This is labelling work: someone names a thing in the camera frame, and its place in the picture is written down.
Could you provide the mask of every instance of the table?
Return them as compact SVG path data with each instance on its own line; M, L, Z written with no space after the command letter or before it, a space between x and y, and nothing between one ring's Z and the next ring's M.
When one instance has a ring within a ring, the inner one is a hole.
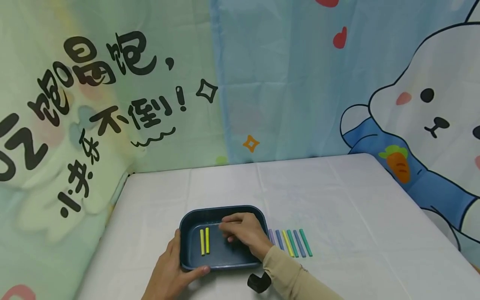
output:
M239 204L260 208L273 230L303 228L313 257L297 260L345 299L480 298L477 272L375 158L359 154L130 176L78 299L140 299L187 212ZM182 299L280 299L248 288L251 273L212 273Z

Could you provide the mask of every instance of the dark blue tray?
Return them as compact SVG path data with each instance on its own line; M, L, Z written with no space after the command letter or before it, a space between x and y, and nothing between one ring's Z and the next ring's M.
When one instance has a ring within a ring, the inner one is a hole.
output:
M253 213L265 234L267 223L263 213L251 205L197 209L187 213L180 222L180 263L186 270L208 265L212 270L257 268L261 262L240 241L229 243L222 236L218 224L222 218L234 213ZM210 254L202 256L200 229L210 228Z

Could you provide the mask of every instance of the backdrop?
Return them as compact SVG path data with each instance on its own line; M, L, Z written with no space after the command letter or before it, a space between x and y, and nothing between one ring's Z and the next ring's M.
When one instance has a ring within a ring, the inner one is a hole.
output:
M477 2L3 0L1 300L72 299L133 172L360 152L480 266Z

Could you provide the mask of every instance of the teal stick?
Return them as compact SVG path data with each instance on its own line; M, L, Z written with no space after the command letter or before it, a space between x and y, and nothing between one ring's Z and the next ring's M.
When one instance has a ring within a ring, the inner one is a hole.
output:
M300 229L300 235L301 239L303 240L303 243L305 244L305 248L307 248L308 256L312 257L312 251L310 250L310 245L307 242L307 237L305 237L305 233L303 232L303 229Z
M297 252L297 247L295 247L295 241L293 240L292 232L290 231L290 229L287 230L287 234L288 239L290 240L290 244L292 245L293 254L295 254L295 257L298 257L299 253Z

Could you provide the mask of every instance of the hand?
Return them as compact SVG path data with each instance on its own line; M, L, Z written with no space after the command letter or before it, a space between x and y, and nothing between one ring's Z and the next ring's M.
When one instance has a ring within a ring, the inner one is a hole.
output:
M229 242L233 242L236 237L247 245L250 252L262 262L270 248L273 247L254 214L237 213L226 216L218 227Z
M159 257L142 300L175 300L194 280L210 272L208 266L184 273L180 268L180 230Z

